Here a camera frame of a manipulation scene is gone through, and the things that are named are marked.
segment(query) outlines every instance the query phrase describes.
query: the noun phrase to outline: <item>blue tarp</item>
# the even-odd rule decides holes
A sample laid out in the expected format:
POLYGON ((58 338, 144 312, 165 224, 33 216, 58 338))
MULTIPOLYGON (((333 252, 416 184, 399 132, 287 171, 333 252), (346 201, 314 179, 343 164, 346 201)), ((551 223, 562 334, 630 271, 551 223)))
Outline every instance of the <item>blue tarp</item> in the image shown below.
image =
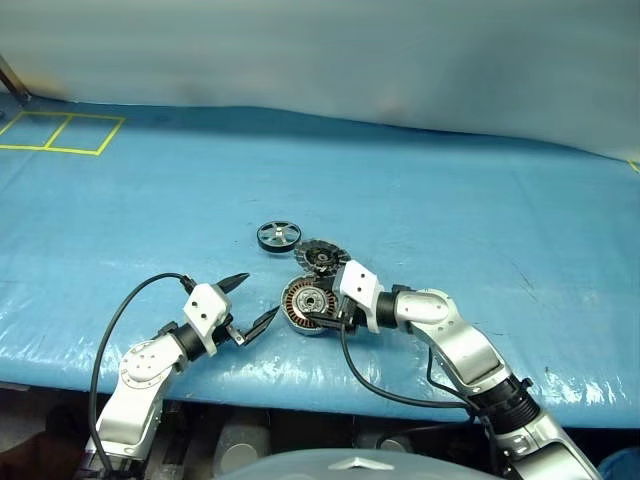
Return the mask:
MULTIPOLYGON (((18 112, 9 97, 0 109, 4 123, 18 112)), ((86 390, 113 311, 163 271, 199 282, 251 272, 231 294, 247 328, 301 272, 291 255, 256 244, 259 225, 286 219, 348 250, 387 287, 451 294, 563 424, 640 426, 640 176, 631 165, 266 109, 42 100, 29 109, 126 120, 99 156, 0 149, 0 381, 86 390)), ((42 146, 56 125, 26 116, 0 144, 42 146)), ((97 149, 112 128, 74 118, 53 146, 97 149)), ((107 349, 101 390, 113 389, 132 344, 181 321, 184 301, 171 281, 140 295, 107 349)), ((425 380, 427 351, 415 338, 361 331, 351 342, 378 385, 444 398, 425 380)), ((282 314, 246 349, 224 345, 199 360, 171 397, 457 416, 374 396, 349 374, 335 335, 303 337, 282 314)))

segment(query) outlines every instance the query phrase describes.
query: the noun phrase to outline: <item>white wall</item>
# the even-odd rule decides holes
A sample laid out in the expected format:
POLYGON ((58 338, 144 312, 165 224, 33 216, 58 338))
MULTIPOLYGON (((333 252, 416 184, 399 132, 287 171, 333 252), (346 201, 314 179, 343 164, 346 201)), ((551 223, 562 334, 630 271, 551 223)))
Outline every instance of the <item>white wall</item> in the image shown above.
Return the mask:
POLYGON ((628 158, 638 0, 2 0, 38 94, 252 105, 628 158))

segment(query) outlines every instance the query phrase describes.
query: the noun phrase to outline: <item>black wheel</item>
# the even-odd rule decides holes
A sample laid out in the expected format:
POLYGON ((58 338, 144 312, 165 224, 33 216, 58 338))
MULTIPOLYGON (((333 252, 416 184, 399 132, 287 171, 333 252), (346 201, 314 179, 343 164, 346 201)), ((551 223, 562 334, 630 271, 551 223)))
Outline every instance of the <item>black wheel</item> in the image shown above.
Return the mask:
POLYGON ((267 222, 258 229, 258 245, 271 253, 284 253, 294 249, 302 237, 295 223, 284 221, 267 222))

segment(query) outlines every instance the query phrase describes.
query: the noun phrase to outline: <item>yellow tape square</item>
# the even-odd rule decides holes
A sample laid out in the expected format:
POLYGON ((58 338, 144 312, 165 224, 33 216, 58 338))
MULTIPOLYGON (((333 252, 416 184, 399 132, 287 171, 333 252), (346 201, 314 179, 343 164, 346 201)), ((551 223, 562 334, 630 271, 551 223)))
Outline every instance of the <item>yellow tape square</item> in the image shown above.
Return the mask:
POLYGON ((109 145, 115 134, 118 132, 124 121, 125 117, 119 117, 114 115, 93 115, 93 114, 85 114, 85 113, 72 113, 72 112, 29 112, 29 111, 21 111, 14 118, 12 118, 2 129, 0 129, 0 141, 2 140, 2 135, 6 133, 15 123, 25 117, 25 116, 47 116, 47 117, 61 117, 64 118, 62 123, 56 128, 56 130, 51 134, 51 136, 47 139, 44 145, 11 145, 11 144, 2 144, 0 143, 0 149, 5 150, 33 150, 38 152, 62 152, 62 153, 76 153, 80 155, 100 155, 105 148, 109 145), (102 120, 112 120, 114 122, 113 127, 106 135, 100 146, 95 149, 84 149, 84 148, 73 148, 73 147, 56 147, 54 146, 54 142, 60 136, 60 134, 64 131, 65 128, 71 123, 74 118, 94 118, 94 119, 102 119, 102 120))

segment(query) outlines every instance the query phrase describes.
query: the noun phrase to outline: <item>wire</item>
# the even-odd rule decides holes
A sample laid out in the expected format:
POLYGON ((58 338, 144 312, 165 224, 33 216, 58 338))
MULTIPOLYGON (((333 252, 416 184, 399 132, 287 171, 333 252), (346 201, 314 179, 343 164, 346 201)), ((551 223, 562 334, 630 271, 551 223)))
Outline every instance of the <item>wire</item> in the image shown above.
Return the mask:
POLYGON ((466 403, 467 405, 469 405, 469 407, 471 407, 471 410, 473 411, 473 413, 475 415, 478 415, 478 413, 480 412, 480 407, 478 407, 474 402, 472 402, 471 400, 469 400, 469 397, 467 397, 466 395, 460 393, 459 391, 457 391, 454 388, 450 388, 447 387, 446 385, 443 385, 441 383, 436 382, 432 377, 431 377, 431 370, 433 368, 433 351, 431 350, 431 347, 429 347, 429 362, 427 364, 427 382, 429 382, 431 385, 433 385, 434 387, 436 387, 439 390, 443 390, 451 395, 453 395, 456 398, 459 398, 460 400, 462 400, 464 403, 466 403))
POLYGON ((488 418, 482 422, 484 423, 487 433, 489 434, 489 458, 491 458, 491 473, 498 475, 498 445, 496 441, 496 432, 491 425, 491 421, 488 418))
POLYGON ((360 384, 369 390, 370 392, 375 393, 387 400, 391 400, 393 402, 403 403, 405 405, 412 405, 414 407, 425 407, 425 408, 464 408, 467 409, 467 404, 462 402, 436 402, 431 400, 419 400, 417 398, 411 397, 403 397, 401 395, 396 395, 395 393, 387 392, 380 387, 375 386, 371 382, 369 382, 366 378, 362 376, 362 374, 358 371, 355 364, 353 363, 353 359, 349 354, 349 347, 347 345, 347 333, 345 325, 342 324, 340 328, 340 343, 342 344, 342 353, 344 353, 344 358, 347 361, 347 365, 349 366, 349 370, 356 380, 360 382, 360 384))
POLYGON ((411 435, 413 433, 432 432, 434 430, 451 430, 459 427, 468 427, 473 425, 475 421, 476 421, 476 416, 470 415, 469 418, 464 422, 442 423, 438 425, 427 425, 422 427, 412 427, 412 428, 405 428, 402 430, 396 430, 395 432, 386 433, 382 435, 380 438, 378 438, 378 440, 376 441, 376 450, 380 450, 380 448, 382 447, 382 444, 386 440, 389 440, 394 437, 399 437, 401 435, 411 435))
POLYGON ((134 288, 129 295, 122 301, 116 313, 113 314, 111 321, 107 325, 107 328, 102 336, 102 340, 100 341, 100 345, 98 346, 98 352, 96 353, 96 359, 93 362, 93 372, 91 373, 91 386, 89 387, 89 433, 91 434, 91 440, 93 440, 93 444, 96 447, 96 452, 98 452, 98 456, 100 457, 100 461, 104 466, 106 473, 110 473, 113 471, 113 465, 111 464, 111 460, 104 451, 102 446, 102 441, 100 440, 100 436, 98 435, 98 430, 96 429, 97 423, 97 403, 98 403, 98 379, 100 377, 100 364, 102 363, 102 356, 104 355, 104 351, 107 347, 107 342, 109 341, 109 337, 111 336, 111 332, 113 332, 116 323, 122 316, 125 308, 131 303, 131 300, 140 293, 140 291, 145 288, 147 285, 161 280, 163 278, 177 278, 184 285, 185 282, 189 279, 186 275, 180 275, 179 273, 161 273, 159 275, 155 275, 151 278, 146 279, 144 282, 139 284, 136 288, 134 288))
MULTIPOLYGON (((471 408, 471 413, 469 414, 470 417, 473 416, 475 418, 476 416, 480 416, 482 410, 480 409, 480 407, 478 407, 478 405, 472 402, 469 399, 469 397, 467 397, 466 395, 463 395, 462 393, 458 392, 453 388, 449 388, 446 385, 442 385, 441 383, 436 382, 431 377, 432 367, 433 367, 433 351, 431 350, 431 347, 429 347, 429 364, 427 366, 427 381, 434 387, 439 388, 440 390, 444 390, 445 392, 450 393, 454 397, 459 398, 464 402, 466 402, 467 405, 469 405, 469 407, 471 408)), ((484 417, 482 424, 487 429, 487 434, 489 436, 489 456, 491 458, 491 472, 495 475, 498 475, 498 447, 497 447, 497 441, 496 441, 496 432, 493 429, 491 420, 489 420, 488 417, 484 417)))

